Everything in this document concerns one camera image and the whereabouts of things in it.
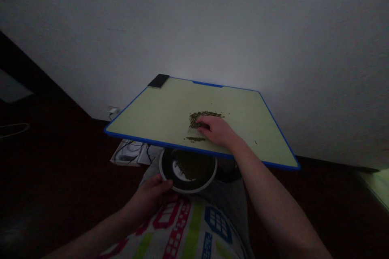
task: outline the black phone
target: black phone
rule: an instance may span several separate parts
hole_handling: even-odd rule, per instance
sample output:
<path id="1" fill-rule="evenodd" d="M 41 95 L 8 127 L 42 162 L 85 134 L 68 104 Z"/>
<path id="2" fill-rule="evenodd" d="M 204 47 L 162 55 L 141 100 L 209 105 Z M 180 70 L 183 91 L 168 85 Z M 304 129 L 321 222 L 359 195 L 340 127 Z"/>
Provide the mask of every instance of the black phone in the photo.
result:
<path id="1" fill-rule="evenodd" d="M 166 82 L 166 80 L 167 80 L 169 77 L 170 77 L 169 75 L 158 74 L 158 76 L 155 77 L 155 78 L 153 79 L 153 81 L 151 81 L 151 82 L 149 83 L 149 85 L 147 85 L 147 87 L 160 89 L 160 88 L 162 87 L 162 85 Z"/>

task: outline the bowl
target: bowl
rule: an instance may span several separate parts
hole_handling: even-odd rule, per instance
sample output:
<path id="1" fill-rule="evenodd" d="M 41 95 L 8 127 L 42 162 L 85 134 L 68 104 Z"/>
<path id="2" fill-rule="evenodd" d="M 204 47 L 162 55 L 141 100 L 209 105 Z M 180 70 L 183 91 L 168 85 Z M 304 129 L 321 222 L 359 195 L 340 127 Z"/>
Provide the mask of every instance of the bowl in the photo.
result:
<path id="1" fill-rule="evenodd" d="M 159 159 L 159 171 L 164 181 L 173 180 L 172 189 L 179 193 L 196 193 L 214 179 L 216 158 L 177 149 L 164 149 Z"/>

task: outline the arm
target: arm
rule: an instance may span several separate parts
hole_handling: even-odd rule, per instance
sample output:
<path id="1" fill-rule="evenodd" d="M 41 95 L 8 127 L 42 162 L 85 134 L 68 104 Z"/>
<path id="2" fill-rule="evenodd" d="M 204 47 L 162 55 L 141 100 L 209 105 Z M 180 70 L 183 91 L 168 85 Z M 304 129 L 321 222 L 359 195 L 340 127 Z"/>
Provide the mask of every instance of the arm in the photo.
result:
<path id="1" fill-rule="evenodd" d="M 173 182 L 162 181 L 160 174 L 150 178 L 118 212 L 67 245 L 44 257 L 94 258 L 133 233 L 162 204 L 176 201 L 178 195 L 166 195 Z"/>
<path id="2" fill-rule="evenodd" d="M 285 258 L 331 258 L 297 202 L 253 153 L 249 146 L 219 117 L 200 117 L 197 122 L 211 142 L 228 148 L 242 173 L 259 218 Z"/>

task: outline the dried green herb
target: dried green herb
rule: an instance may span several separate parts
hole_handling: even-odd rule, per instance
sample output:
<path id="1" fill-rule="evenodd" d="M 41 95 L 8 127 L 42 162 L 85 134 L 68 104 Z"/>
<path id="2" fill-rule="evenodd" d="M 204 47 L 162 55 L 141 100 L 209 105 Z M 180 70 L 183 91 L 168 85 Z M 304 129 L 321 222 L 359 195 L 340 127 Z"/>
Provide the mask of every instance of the dried green herb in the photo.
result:
<path id="1" fill-rule="evenodd" d="M 191 128 L 198 128 L 200 126 L 203 126 L 203 123 L 196 123 L 196 120 L 199 119 L 200 116 L 203 115 L 211 115 L 211 116 L 216 116 L 216 117 L 224 117 L 221 115 L 221 113 L 216 113 L 212 111 L 199 111 L 196 113 L 192 113 L 189 115 L 189 121 L 190 121 L 190 127 Z"/>
<path id="2" fill-rule="evenodd" d="M 194 137 L 186 137 L 186 138 L 193 142 L 200 142 L 202 140 L 205 140 L 204 138 L 194 138 Z"/>
<path id="3" fill-rule="evenodd" d="M 178 151 L 177 166 L 185 175 L 186 179 L 195 180 L 202 178 L 209 171 L 212 171 L 213 158 L 197 153 Z"/>

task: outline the blue tray border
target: blue tray border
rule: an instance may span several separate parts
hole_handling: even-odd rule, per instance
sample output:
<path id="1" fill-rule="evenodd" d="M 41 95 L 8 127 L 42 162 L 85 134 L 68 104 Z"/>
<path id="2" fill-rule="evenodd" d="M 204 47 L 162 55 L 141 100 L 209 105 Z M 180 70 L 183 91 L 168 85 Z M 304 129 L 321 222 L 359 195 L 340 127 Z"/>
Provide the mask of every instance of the blue tray border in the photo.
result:
<path id="1" fill-rule="evenodd" d="M 170 78 L 174 78 L 174 79 L 180 79 L 180 80 L 186 80 L 186 81 L 192 81 L 193 83 L 195 84 L 200 84 L 200 85 L 206 85 L 206 86 L 212 86 L 212 87 L 218 87 L 218 88 L 223 88 L 223 87 L 229 87 L 229 88 L 235 88 L 235 89 L 242 89 L 242 90 L 248 90 L 248 91 L 254 91 L 254 92 L 258 92 L 259 96 L 262 98 L 263 102 L 265 103 L 266 105 L 266 108 L 267 110 L 270 112 L 270 115 L 271 117 L 273 118 L 274 122 L 276 123 L 277 125 L 277 128 L 278 130 L 280 131 L 280 133 L 282 134 L 282 137 L 284 138 L 286 144 L 288 145 L 289 147 L 289 150 L 291 151 L 296 163 L 297 163 L 297 167 L 292 167 L 292 166 L 285 166 L 285 165 L 280 165 L 280 164 L 276 164 L 276 163 L 272 163 L 272 162 L 267 162 L 267 161 L 262 161 L 266 166 L 269 166 L 269 167 L 272 167 L 272 168 L 277 168 L 277 169 L 283 169 L 283 170 L 288 170 L 288 171 L 297 171 L 297 170 L 300 170 L 301 166 L 300 166 L 300 163 L 298 162 L 298 160 L 296 159 L 296 156 L 295 154 L 293 153 L 288 141 L 286 140 L 283 132 L 281 131 L 280 127 L 278 126 L 278 123 L 276 122 L 273 114 L 271 113 L 269 107 L 267 106 L 265 100 L 263 99 L 261 93 L 257 90 L 251 90 L 251 89 L 245 89 L 245 88 L 237 88 L 237 87 L 232 87 L 232 86 L 225 86 L 225 85 L 216 85 L 216 84 L 211 84 L 211 83 L 203 83 L 203 82 L 198 82 L 198 81 L 193 81 L 193 80 L 188 80 L 188 79 L 183 79 L 183 78 L 176 78 L 176 77 L 170 77 Z M 204 155 L 209 155 L 209 156 L 216 156 L 216 157 L 221 157 L 221 158 L 226 158 L 226 159 L 233 159 L 233 155 L 228 155 L 228 154 L 223 154 L 223 153 L 218 153 L 218 152 L 213 152 L 213 151 L 207 151 L 207 150 L 202 150 L 202 149 L 196 149 L 196 148 L 191 148 L 191 147 L 188 147 L 188 146 L 181 146 L 181 145 L 176 145 L 176 144 L 170 144 L 170 143 L 165 143 L 165 142 L 159 142 L 159 141 L 156 141 L 156 140 L 149 140 L 149 139 L 145 139 L 145 138 L 140 138 L 140 137 L 134 137 L 134 136 L 128 136 L 128 135 L 124 135 L 124 134 L 117 134 L 117 133 L 114 133 L 114 132 L 109 132 L 107 131 L 107 128 L 115 121 L 115 119 L 117 119 L 126 109 L 127 107 L 129 107 L 131 105 L 131 103 L 133 103 L 142 93 L 143 91 L 145 91 L 147 89 L 147 87 L 145 89 L 142 90 L 141 93 L 138 94 L 137 97 L 134 98 L 133 101 L 131 101 L 126 107 L 124 110 L 122 110 L 122 112 L 120 114 L 118 114 L 104 129 L 104 132 L 111 136 L 111 137 L 114 137 L 114 138 L 120 138 L 120 139 L 127 139 L 127 140 L 134 140 L 134 141 L 137 141 L 137 142 L 143 142 L 143 143 L 148 143 L 148 144 L 152 144 L 152 145 L 155 145 L 155 146 L 161 146 L 161 147 L 166 147 L 166 148 L 174 148 L 174 149 L 179 149 L 179 150 L 184 150 L 184 151 L 191 151 L 191 152 L 196 152 L 196 153 L 200 153 L 200 154 L 204 154 Z"/>

